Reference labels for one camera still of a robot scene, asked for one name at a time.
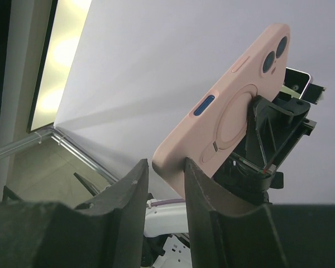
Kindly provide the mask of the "front aluminium rail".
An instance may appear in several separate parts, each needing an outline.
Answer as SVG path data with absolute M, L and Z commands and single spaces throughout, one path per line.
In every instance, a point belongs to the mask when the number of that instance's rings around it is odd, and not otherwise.
M 69 151 L 92 170 L 104 177 L 110 184 L 114 184 L 119 181 L 119 178 L 114 175 L 114 173 L 110 172 L 97 160 L 93 159 L 92 156 L 84 151 L 71 138 L 52 126 L 41 128 L 37 131 L 31 132 L 23 139 L 0 146 L 0 160 L 32 146 L 38 145 L 48 139 L 54 140 L 59 146 L 63 147 L 66 151 Z

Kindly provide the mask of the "black smartphone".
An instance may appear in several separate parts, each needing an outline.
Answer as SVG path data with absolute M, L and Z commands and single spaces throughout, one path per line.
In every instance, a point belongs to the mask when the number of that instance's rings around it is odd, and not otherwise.
M 265 58 L 264 63 L 262 65 L 262 72 L 263 73 L 267 73 L 271 69 L 273 63 L 275 62 L 275 59 L 279 58 L 281 56 L 281 54 L 284 52 L 284 50 L 286 48 L 286 45 L 287 45 L 287 42 L 288 42 L 288 38 L 286 36 L 284 36 L 280 40 L 276 51 L 269 52 L 269 54 Z M 202 114 L 202 112 L 212 103 L 212 101 L 214 99 L 215 99 L 214 95 L 209 95 L 201 103 L 201 105 L 194 111 L 193 115 L 199 116 L 200 114 Z

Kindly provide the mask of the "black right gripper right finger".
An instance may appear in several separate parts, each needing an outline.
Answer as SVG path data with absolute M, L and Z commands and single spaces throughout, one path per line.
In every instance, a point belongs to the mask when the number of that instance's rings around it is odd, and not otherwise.
M 255 206 L 184 168 L 193 267 L 335 267 L 335 204 Z

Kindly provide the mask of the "pink silicone phone case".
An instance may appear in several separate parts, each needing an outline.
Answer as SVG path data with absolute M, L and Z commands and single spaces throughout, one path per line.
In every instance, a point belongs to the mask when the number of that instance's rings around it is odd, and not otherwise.
M 265 58 L 276 51 L 280 40 L 288 42 L 267 73 Z M 273 101 L 283 86 L 288 59 L 290 27 L 270 25 L 210 88 L 156 149 L 152 168 L 175 192 L 185 197 L 185 159 L 192 159 L 212 177 L 243 139 L 248 107 L 256 96 Z M 209 96 L 215 99 L 199 116 L 194 111 Z

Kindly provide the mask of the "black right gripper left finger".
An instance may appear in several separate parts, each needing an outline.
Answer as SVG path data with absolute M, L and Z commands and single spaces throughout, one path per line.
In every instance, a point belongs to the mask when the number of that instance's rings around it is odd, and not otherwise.
M 0 203 L 0 267 L 139 267 L 149 166 L 145 159 L 90 200 Z

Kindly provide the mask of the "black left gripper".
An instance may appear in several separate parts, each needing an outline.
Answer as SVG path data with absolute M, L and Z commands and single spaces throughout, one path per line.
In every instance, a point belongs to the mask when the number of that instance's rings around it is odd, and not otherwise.
M 284 187 L 278 168 L 315 128 L 309 110 L 309 102 L 283 92 L 272 101 L 256 96 L 248 107 L 245 137 L 212 179 L 245 201 L 268 201 L 269 189 Z

